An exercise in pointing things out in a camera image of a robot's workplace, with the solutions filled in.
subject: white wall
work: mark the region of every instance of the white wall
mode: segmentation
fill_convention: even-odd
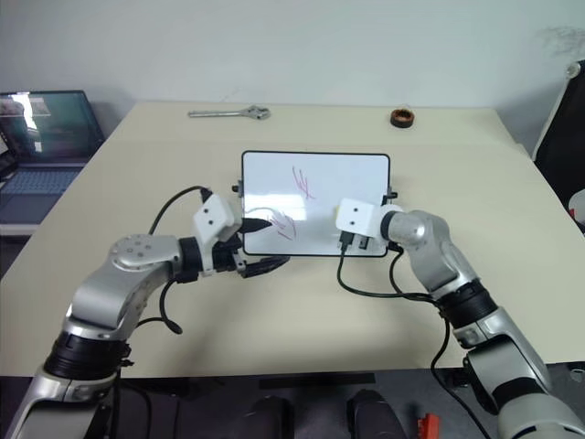
[[[583,0],[0,0],[0,89],[141,100],[494,106],[532,148]]]

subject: laptop screen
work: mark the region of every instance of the laptop screen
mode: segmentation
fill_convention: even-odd
[[[83,163],[103,134],[83,91],[0,94],[0,134],[20,163]]]

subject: laptop keyboard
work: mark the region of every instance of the laptop keyboard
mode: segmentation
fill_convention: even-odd
[[[23,195],[59,195],[65,192],[79,172],[79,170],[18,172],[2,187],[2,192]]]

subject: red object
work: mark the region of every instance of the red object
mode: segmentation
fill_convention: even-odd
[[[419,439],[439,439],[441,418],[436,414],[427,413],[424,419],[419,419]]]

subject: red marker scribble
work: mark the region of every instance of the red marker scribble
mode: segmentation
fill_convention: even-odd
[[[286,238],[289,241],[292,241],[293,238],[296,238],[296,225],[294,224],[294,219],[281,212],[278,214],[281,215],[281,217],[284,217],[288,224],[286,224],[282,218],[276,219],[275,217],[272,217],[269,219],[269,221],[272,223],[272,225],[279,229],[276,231],[279,235],[283,236],[283,238]]]
[[[309,181],[307,177],[303,176],[303,170],[299,169],[299,175],[296,175],[296,169],[294,166],[292,167],[292,176],[294,177],[294,182],[296,186],[305,194],[306,199],[315,199],[309,192]]]

